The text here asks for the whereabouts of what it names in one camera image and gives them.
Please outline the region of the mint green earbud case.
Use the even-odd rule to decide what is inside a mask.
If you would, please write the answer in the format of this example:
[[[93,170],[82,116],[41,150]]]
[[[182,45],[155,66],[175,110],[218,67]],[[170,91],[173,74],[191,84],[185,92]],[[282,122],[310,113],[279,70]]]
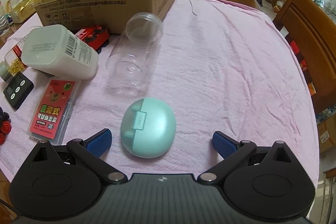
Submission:
[[[123,115],[121,143],[136,157],[154,159],[170,149],[176,128],[173,109],[166,102],[142,98],[132,103]]]

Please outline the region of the red pen refill case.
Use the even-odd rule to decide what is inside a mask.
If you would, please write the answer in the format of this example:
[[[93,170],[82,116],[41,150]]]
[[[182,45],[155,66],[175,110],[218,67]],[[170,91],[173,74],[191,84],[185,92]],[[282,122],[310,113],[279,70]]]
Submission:
[[[80,80],[51,78],[40,97],[27,134],[37,140],[61,145],[76,102]]]

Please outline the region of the black digital timer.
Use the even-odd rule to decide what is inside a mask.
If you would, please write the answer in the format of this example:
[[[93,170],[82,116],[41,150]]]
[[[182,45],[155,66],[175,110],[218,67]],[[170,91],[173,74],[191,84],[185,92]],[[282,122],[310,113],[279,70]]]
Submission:
[[[18,110],[33,90],[34,84],[22,72],[18,72],[8,83],[3,94],[14,110]]]

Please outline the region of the clear plastic jar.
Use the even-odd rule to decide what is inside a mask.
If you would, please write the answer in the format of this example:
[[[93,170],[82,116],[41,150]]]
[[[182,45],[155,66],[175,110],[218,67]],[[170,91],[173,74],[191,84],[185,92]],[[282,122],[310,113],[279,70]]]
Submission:
[[[145,97],[163,37],[156,15],[139,12],[127,22],[107,61],[109,86],[130,97]]]

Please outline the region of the white cotton swab box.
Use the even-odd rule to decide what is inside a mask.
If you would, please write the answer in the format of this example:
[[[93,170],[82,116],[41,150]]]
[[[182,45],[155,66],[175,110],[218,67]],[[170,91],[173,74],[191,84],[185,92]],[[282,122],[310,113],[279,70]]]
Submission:
[[[38,27],[27,35],[22,62],[54,75],[91,80],[98,68],[98,53],[62,25]]]

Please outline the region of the red toy train car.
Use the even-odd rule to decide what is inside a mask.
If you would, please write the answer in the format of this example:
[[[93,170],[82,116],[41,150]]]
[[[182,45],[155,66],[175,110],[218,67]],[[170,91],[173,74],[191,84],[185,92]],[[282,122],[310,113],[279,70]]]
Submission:
[[[88,46],[92,47],[98,54],[102,48],[109,44],[110,32],[106,26],[95,25],[82,28],[75,35]]]

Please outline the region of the clear bottle with gold clips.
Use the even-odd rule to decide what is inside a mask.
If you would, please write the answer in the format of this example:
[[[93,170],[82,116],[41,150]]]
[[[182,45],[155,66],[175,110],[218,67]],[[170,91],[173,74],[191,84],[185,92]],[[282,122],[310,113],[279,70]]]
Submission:
[[[1,61],[1,79],[8,83],[18,72],[23,72],[27,66],[22,62],[22,50],[26,36],[21,38]]]

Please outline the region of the black toy train engine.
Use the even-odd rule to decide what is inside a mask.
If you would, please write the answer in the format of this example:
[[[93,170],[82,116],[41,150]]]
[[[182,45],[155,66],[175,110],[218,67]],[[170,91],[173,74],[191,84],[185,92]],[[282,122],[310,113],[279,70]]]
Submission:
[[[11,129],[10,116],[0,107],[0,145],[3,145]]]

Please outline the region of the pink table cloth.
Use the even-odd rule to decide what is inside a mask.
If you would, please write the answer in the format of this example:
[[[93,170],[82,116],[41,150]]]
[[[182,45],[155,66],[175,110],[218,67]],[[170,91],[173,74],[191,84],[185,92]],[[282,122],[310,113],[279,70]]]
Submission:
[[[263,12],[217,0],[175,0],[163,20],[151,80],[140,87],[122,85],[109,73],[112,49],[102,50],[97,75],[81,84],[64,141],[110,129],[113,143],[104,159],[130,176],[199,175],[221,160],[211,145],[217,130],[260,146],[283,140],[317,183],[318,132],[306,80]],[[144,97],[165,101],[177,121],[171,149],[156,159],[135,157],[120,141],[123,114]]]

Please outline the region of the wooden chair right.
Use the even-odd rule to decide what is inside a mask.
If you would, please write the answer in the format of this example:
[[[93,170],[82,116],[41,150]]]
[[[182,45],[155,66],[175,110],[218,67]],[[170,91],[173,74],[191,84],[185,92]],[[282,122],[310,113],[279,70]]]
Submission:
[[[286,0],[273,24],[294,39],[316,89],[315,113],[335,104],[335,23],[312,0]]]

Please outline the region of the gold foil bag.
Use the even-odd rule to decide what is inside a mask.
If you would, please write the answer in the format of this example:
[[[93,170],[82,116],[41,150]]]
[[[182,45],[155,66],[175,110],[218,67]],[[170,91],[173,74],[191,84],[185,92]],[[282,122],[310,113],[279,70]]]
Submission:
[[[10,12],[13,22],[15,24],[22,24],[36,12],[35,6],[41,1],[42,0],[22,0],[19,2]]]

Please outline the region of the plastic water bottle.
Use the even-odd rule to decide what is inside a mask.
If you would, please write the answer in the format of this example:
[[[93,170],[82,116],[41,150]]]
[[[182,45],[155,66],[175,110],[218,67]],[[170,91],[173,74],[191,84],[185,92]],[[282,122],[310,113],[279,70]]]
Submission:
[[[4,35],[10,29],[10,24],[7,19],[6,12],[3,8],[2,3],[0,2],[0,36]]]

